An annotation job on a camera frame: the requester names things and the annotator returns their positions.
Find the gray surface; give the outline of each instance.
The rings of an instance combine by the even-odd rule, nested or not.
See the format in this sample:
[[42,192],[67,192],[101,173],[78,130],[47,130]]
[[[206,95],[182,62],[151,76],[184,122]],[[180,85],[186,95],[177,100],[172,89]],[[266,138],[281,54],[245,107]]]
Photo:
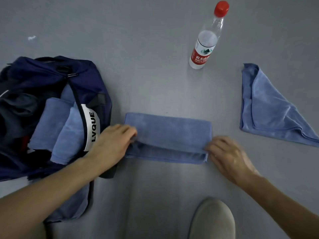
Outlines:
[[[319,132],[319,0],[228,0],[224,31],[207,65],[188,59],[218,0],[1,0],[0,65],[21,55],[92,60],[126,112],[210,120],[238,140],[257,169],[319,213],[318,148],[239,130],[242,63],[254,62]],[[28,41],[29,36],[37,38]],[[1,194],[24,180],[0,184]],[[186,238],[197,204],[217,197],[232,210],[237,238],[286,238],[248,195],[210,163],[124,161],[97,179],[81,219],[54,225],[56,238]]]

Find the white speck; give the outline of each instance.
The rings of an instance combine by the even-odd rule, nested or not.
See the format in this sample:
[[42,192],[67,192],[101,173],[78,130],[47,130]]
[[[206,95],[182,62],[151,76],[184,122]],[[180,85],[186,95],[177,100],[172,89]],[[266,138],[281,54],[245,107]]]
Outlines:
[[35,39],[36,37],[37,36],[30,36],[30,37],[28,37],[28,40],[31,41],[31,40]]

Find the plastic bottle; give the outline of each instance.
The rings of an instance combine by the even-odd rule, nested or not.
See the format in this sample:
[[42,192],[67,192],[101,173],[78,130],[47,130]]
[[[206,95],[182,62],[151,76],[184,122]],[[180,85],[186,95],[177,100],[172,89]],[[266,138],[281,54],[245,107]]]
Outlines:
[[209,19],[203,25],[201,32],[198,35],[195,48],[189,58],[189,65],[193,69],[201,69],[204,67],[220,37],[224,17],[227,14],[228,9],[228,2],[220,1],[215,7],[213,19]]

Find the bottle label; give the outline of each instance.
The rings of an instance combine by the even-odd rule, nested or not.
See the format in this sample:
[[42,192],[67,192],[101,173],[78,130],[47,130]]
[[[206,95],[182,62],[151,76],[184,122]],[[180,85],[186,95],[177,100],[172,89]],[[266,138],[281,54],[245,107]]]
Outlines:
[[205,64],[215,46],[216,45],[212,47],[205,47],[201,45],[199,40],[197,39],[195,48],[193,49],[192,55],[190,56],[193,63],[197,65]]

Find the backpack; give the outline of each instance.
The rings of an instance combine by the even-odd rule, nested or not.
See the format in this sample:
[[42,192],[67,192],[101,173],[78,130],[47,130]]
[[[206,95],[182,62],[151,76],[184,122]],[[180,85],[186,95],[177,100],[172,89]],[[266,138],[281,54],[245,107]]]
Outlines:
[[[110,125],[112,102],[101,75],[89,60],[74,60],[63,56],[30,59],[19,57],[0,73],[0,105],[13,93],[42,91],[61,94],[63,87],[70,85],[80,112],[85,142],[74,160],[83,157],[107,126]],[[39,105],[36,114],[23,119],[21,124],[26,133],[8,143],[4,138],[13,135],[17,126],[0,120],[0,181],[28,176],[29,180],[46,177],[65,165],[50,161],[49,151],[27,153],[27,143],[34,132],[43,111]],[[100,177],[113,178],[116,166]]]

